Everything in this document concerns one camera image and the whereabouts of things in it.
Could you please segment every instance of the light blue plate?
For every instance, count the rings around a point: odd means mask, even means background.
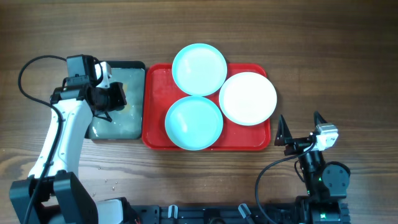
[[[166,114],[166,133],[178,147],[196,151],[211,146],[223,130],[220,109],[209,99],[187,96]]]
[[[208,44],[191,44],[175,56],[172,67],[177,86],[192,96],[207,96],[221,88],[227,66],[223,55]]]

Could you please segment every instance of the wooden surface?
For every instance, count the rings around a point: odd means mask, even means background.
[[[281,113],[296,137],[313,129],[315,110],[333,122],[340,136],[324,156],[351,168],[346,201],[352,223],[397,222],[398,7],[393,1],[10,2],[0,6],[0,223],[17,222],[9,188],[27,177],[50,123],[50,110],[18,91],[23,64],[43,54],[89,54],[141,60],[149,67],[171,63],[195,42],[215,46],[229,62],[265,68],[278,92],[272,136]],[[48,100],[65,76],[65,64],[48,59],[29,67],[22,84]],[[85,140],[79,175],[94,200],[253,204],[258,173],[282,158],[283,150],[271,144],[252,153],[156,152],[141,140]],[[290,202],[306,194],[293,163],[279,164],[262,179],[263,202]]]

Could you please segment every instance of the round plate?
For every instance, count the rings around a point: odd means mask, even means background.
[[[226,79],[223,55],[208,44],[192,44],[175,56],[172,73],[174,82],[192,96],[207,96],[217,91]]]
[[[277,102],[272,83],[254,72],[233,75],[221,87],[220,108],[236,124],[250,126],[268,119]]]
[[[192,151],[211,146],[223,130],[223,115],[209,99],[187,96],[166,114],[166,133],[178,147]]]

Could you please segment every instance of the tray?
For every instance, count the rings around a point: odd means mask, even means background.
[[[241,72],[256,72],[267,76],[264,69],[252,63],[228,64],[227,79]],[[218,107],[220,90],[206,98]],[[176,146],[167,136],[164,127],[166,113],[173,103],[188,96],[175,84],[171,63],[158,63],[148,70],[144,95],[144,115],[142,140],[144,144],[156,150],[184,150]],[[230,121],[225,115],[224,128],[218,140],[205,151],[260,151],[271,141],[269,119],[255,126],[241,126]]]

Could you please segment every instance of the red tray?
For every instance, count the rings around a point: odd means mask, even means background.
[[[227,78],[241,72],[256,72],[267,76],[264,69],[251,63],[228,64]],[[219,90],[206,96],[218,107]],[[144,97],[142,140],[151,149],[179,150],[167,136],[164,127],[166,113],[173,103],[188,96],[175,84],[171,63],[158,63],[147,72]],[[224,127],[218,140],[205,150],[214,151],[259,151],[268,146],[271,140],[269,119],[254,126],[241,126],[223,115]]]

